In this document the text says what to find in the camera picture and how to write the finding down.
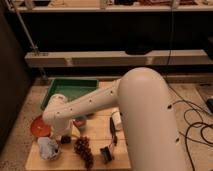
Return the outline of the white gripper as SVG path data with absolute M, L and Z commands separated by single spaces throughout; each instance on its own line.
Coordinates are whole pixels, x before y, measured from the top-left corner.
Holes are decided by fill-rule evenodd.
M 56 135 L 69 135 L 72 130 L 72 123 L 69 120 L 56 121 L 52 126 L 52 130 Z

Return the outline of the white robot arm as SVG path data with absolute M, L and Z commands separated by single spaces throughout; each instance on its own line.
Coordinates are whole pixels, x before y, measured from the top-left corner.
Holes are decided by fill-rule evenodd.
M 55 131 L 81 115 L 117 107 L 131 171 L 187 171 L 166 81 L 150 68 L 135 68 L 112 84 L 43 113 Z

